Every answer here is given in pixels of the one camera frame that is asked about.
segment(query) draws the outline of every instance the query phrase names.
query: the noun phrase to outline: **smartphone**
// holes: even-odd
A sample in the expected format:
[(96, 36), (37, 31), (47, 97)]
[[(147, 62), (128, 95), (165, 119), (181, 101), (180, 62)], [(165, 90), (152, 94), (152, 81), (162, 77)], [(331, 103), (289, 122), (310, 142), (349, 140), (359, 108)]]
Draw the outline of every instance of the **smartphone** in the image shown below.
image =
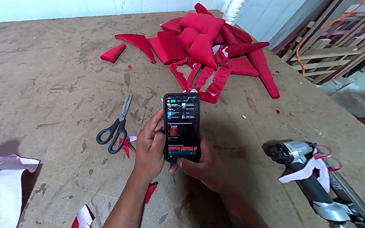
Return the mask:
[(164, 158), (198, 162), (200, 149), (200, 96), (195, 92), (168, 93), (163, 98), (164, 133), (167, 136)]

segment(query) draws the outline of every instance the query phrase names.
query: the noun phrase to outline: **wooden workbench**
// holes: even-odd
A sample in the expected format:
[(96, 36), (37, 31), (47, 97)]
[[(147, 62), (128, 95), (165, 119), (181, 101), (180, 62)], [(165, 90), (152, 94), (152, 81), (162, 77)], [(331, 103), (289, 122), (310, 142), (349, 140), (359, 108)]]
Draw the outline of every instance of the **wooden workbench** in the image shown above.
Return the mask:
[[(17, 153), (42, 164), (19, 227), (70, 227), (84, 204), (96, 216), (92, 227), (102, 226), (135, 155), (111, 155), (95, 136), (118, 117), (126, 94), (133, 94), (126, 129), (137, 135), (161, 108), (160, 97), (181, 87), (168, 66), (151, 64), (129, 43), (115, 64), (99, 56), (124, 42), (114, 34), (152, 37), (159, 24), (184, 14), (0, 23), (0, 156)], [(277, 180), (284, 167), (261, 145), (293, 139), (330, 146), (365, 200), (365, 126), (265, 53), (281, 98), (271, 99), (258, 78), (231, 75), (217, 104), (201, 102), (201, 128), (271, 228), (327, 227), (296, 183)], [(199, 181), (180, 170), (174, 181), (167, 163), (154, 181), (142, 227), (227, 227), (219, 198)]]

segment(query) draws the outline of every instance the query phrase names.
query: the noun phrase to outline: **hand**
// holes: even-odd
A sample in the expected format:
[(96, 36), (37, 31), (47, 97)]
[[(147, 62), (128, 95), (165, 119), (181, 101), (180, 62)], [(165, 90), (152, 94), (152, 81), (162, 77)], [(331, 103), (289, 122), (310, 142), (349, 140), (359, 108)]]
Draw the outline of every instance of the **hand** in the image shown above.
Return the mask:
[(185, 158), (179, 158), (177, 165), (171, 164), (168, 170), (171, 174), (180, 167), (183, 172), (204, 183), (214, 192), (220, 191), (228, 184), (225, 168), (217, 156), (214, 155), (208, 140), (201, 134), (201, 158), (198, 163), (192, 162)]
[(133, 172), (151, 181), (161, 172), (164, 164), (165, 134), (161, 131), (164, 124), (163, 108), (157, 111), (145, 124), (136, 140), (136, 160)]

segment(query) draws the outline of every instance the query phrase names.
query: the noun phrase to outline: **scissor handle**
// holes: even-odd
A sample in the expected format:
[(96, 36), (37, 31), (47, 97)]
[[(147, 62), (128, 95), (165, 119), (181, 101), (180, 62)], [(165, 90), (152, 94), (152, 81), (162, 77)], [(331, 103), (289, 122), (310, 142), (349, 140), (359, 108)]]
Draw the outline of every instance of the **scissor handle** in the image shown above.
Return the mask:
[[(114, 137), (114, 140), (112, 140), (111, 144), (108, 147), (108, 152), (110, 154), (118, 153), (120, 151), (120, 149), (123, 147), (123, 144), (125, 143), (125, 139), (128, 136), (128, 132), (126, 132), (126, 130), (125, 130), (125, 123), (126, 123), (126, 120), (123, 120), (119, 123), (119, 127), (118, 127), (118, 130), (116, 131), (116, 135)], [(118, 137), (121, 133), (123, 134), (122, 142), (119, 144), (118, 148), (113, 150), (112, 147), (118, 141)]]
[[(118, 125), (119, 125), (119, 118), (117, 118), (116, 121), (114, 122), (114, 124), (112, 124), (110, 127), (108, 127), (107, 129), (104, 129), (104, 130), (100, 131), (98, 133), (98, 135), (97, 135), (97, 143), (100, 144), (100, 145), (107, 144), (109, 142), (109, 140), (111, 140), (111, 138), (114, 136), (115, 129), (117, 128)], [(107, 139), (102, 140), (101, 139), (101, 136), (105, 132), (109, 132), (109, 136), (108, 136)]]

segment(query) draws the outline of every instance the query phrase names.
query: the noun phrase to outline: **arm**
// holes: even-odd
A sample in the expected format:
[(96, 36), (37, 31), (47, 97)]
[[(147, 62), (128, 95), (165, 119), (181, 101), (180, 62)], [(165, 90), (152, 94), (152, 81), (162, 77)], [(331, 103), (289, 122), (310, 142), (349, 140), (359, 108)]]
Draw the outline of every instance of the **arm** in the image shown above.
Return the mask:
[(136, 141), (135, 167), (103, 228), (139, 227), (144, 197), (153, 178), (163, 168), (165, 134), (158, 131), (163, 109), (146, 123)]
[[(201, 136), (201, 158), (198, 163), (180, 158), (177, 165), (209, 189), (219, 194), (234, 228), (268, 228), (259, 213), (249, 204), (243, 192), (229, 181), (226, 170), (219, 158), (213, 154), (207, 139)], [(177, 166), (171, 166), (173, 174)]]

